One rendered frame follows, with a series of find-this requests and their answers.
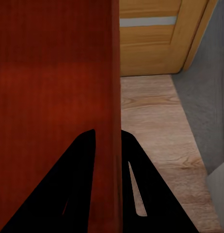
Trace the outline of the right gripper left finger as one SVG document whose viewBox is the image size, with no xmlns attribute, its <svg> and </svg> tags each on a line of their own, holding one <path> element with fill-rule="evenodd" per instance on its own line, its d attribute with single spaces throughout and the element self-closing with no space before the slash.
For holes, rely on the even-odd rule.
<svg viewBox="0 0 224 233">
<path fill-rule="evenodd" d="M 94 129 L 72 142 L 0 233 L 88 233 Z"/>
</svg>

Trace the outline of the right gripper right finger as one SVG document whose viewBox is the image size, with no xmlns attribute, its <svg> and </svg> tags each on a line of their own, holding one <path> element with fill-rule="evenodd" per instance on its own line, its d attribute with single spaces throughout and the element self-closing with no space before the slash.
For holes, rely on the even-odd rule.
<svg viewBox="0 0 224 233">
<path fill-rule="evenodd" d="M 123 233 L 199 233 L 136 138 L 121 130 Z M 147 216 L 136 213 L 130 162 Z"/>
</svg>

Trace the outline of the storage box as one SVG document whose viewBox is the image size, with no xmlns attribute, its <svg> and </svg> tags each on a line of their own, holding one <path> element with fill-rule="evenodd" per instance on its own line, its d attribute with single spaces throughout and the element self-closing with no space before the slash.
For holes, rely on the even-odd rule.
<svg viewBox="0 0 224 233">
<path fill-rule="evenodd" d="M 123 233 L 119 0 L 0 0 L 0 231 L 96 132 L 88 233 Z"/>
</svg>

